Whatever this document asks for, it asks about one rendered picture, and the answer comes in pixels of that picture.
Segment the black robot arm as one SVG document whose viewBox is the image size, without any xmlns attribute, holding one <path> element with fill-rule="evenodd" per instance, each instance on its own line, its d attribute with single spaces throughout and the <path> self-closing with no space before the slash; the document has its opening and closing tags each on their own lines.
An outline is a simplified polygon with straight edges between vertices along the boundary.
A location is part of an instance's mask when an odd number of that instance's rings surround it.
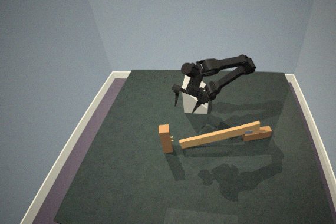
<svg viewBox="0 0 336 224">
<path fill-rule="evenodd" d="M 196 65 L 194 63 L 183 64 L 181 67 L 181 72 L 182 74 L 200 82 L 202 81 L 203 76 L 213 76 L 220 70 L 237 67 L 235 70 L 226 74 L 220 80 L 210 81 L 204 86 L 204 88 L 200 87 L 201 84 L 199 83 L 198 85 L 194 84 L 194 81 L 189 83 L 187 86 L 187 92 L 189 94 L 193 94 L 194 96 L 203 95 L 208 97 L 210 101 L 216 99 L 216 96 L 221 91 L 222 87 L 228 85 L 241 75 L 248 75 L 254 72 L 256 68 L 252 59 L 248 58 L 246 55 L 239 55 L 237 57 L 225 58 L 222 60 L 208 58 L 205 60 L 196 61 L 195 63 Z"/>
</svg>

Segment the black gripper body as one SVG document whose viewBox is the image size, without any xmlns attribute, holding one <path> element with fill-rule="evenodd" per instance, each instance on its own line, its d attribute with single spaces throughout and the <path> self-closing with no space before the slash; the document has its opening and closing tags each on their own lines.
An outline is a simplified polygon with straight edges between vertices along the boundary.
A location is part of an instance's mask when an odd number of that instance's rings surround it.
<svg viewBox="0 0 336 224">
<path fill-rule="evenodd" d="M 198 83 L 201 84 L 200 81 L 195 80 L 195 79 L 193 79 L 193 78 L 190 78 L 189 83 L 190 83 L 191 81 L 194 81 L 194 84 L 196 84 L 196 85 L 198 85 Z M 189 83 L 188 83 L 188 85 L 189 85 Z M 187 86 L 188 86 L 188 85 L 187 85 Z M 186 89 L 183 89 L 183 88 L 181 88 L 181 86 L 176 85 L 176 84 L 173 85 L 172 90 L 174 90 L 174 91 L 176 91 L 176 92 L 178 92 L 178 93 L 179 93 L 179 91 L 181 91 L 181 92 L 186 93 L 186 94 L 188 94 L 188 95 L 194 96 L 193 94 L 189 94 L 189 93 L 187 92 L 187 91 L 188 91 L 187 88 L 186 88 Z M 209 101 L 209 98 L 206 97 L 206 96 L 203 96 L 203 95 L 197 95 L 197 96 L 194 96 L 194 97 L 199 98 L 199 101 L 201 101 L 201 102 L 203 102 L 203 103 L 208 103 L 208 101 Z"/>
</svg>

